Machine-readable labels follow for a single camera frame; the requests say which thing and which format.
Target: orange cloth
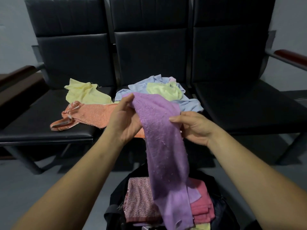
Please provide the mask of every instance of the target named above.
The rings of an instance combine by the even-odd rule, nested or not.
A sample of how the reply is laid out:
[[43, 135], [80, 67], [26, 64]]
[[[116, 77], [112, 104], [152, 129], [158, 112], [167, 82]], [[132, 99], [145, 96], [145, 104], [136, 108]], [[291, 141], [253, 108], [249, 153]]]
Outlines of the orange cloth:
[[[78, 123], [85, 123], [98, 128], [105, 128], [110, 120], [111, 114], [117, 104], [82, 104], [74, 101], [62, 112], [63, 119], [50, 125], [52, 131], [63, 131]], [[137, 138], [145, 138], [144, 130], [136, 134]]]

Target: bag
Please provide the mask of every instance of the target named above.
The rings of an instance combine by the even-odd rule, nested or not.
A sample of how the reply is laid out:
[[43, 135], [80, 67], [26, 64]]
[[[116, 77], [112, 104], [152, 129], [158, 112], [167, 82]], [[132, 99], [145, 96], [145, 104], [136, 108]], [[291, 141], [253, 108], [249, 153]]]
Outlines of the bag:
[[[128, 189], [129, 178], [148, 176], [148, 166], [147, 162], [145, 162], [139, 168], [130, 173], [116, 187], [110, 197], [110, 206], [104, 214], [104, 218], [107, 222], [106, 230], [142, 230], [142, 227], [135, 227], [132, 223], [126, 223], [122, 206]], [[203, 172], [192, 168], [190, 168], [189, 177], [202, 180], [206, 184], [216, 216], [210, 223], [211, 230], [240, 230], [237, 219], [225, 198], [221, 195], [215, 179], [212, 176], [206, 175]], [[165, 227], [150, 228], [150, 230], [165, 229]]]

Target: hand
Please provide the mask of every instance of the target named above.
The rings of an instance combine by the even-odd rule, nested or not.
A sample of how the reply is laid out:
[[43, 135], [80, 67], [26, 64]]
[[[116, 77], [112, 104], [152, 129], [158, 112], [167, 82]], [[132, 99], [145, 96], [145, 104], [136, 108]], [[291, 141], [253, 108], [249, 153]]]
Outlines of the hand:
[[108, 126], [105, 129], [108, 135], [116, 138], [124, 146], [142, 128], [141, 121], [137, 113], [130, 107], [134, 99], [133, 93], [122, 98], [111, 114]]
[[182, 123], [182, 136], [200, 145], [208, 146], [213, 133], [223, 131], [205, 116], [194, 111], [181, 112], [180, 115], [172, 116], [169, 120], [173, 123]]

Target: chair seat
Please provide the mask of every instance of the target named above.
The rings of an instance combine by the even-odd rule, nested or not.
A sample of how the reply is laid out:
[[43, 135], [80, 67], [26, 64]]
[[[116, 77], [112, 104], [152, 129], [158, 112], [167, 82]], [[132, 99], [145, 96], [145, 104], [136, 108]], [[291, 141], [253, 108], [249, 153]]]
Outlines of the chair seat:
[[199, 82], [193, 86], [212, 120], [231, 134], [307, 131], [307, 108], [261, 80]]
[[[111, 95], [113, 87], [100, 87], [100, 92]], [[69, 143], [91, 141], [95, 127], [79, 123], [65, 131], [51, 131], [50, 124], [62, 118], [68, 102], [66, 89], [49, 90], [26, 112], [0, 132], [0, 145]]]
[[[180, 83], [180, 85], [182, 86], [182, 88], [185, 89], [185, 93], [184, 93], [185, 96], [187, 96], [187, 97], [190, 98], [190, 99], [193, 98], [193, 97], [192, 97], [192, 94], [191, 94], [190, 91], [189, 91], [188, 86], [187, 86], [185, 83]], [[120, 90], [123, 89], [123, 88], [129, 89], [127, 85], [124, 85], [124, 86], [118, 88], [116, 92], [120, 91]]]

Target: black leather chair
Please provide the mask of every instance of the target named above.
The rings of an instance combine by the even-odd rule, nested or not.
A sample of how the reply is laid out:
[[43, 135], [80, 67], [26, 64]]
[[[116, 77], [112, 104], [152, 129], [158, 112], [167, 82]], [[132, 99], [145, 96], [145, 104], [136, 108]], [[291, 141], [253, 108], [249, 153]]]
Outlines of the black leather chair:
[[186, 86], [188, 0], [110, 0], [121, 88], [152, 75]]
[[274, 3], [194, 0], [192, 86], [208, 117], [233, 135], [307, 131], [307, 108], [259, 79]]
[[115, 94], [116, 80], [103, 0], [25, 3], [50, 90], [0, 133], [0, 146], [39, 174], [43, 170], [16, 146], [93, 142], [96, 128], [90, 125], [80, 123], [61, 132], [50, 130], [50, 124], [61, 119], [61, 112], [69, 104], [64, 89], [69, 79], [96, 83], [101, 86], [99, 91], [110, 96]]

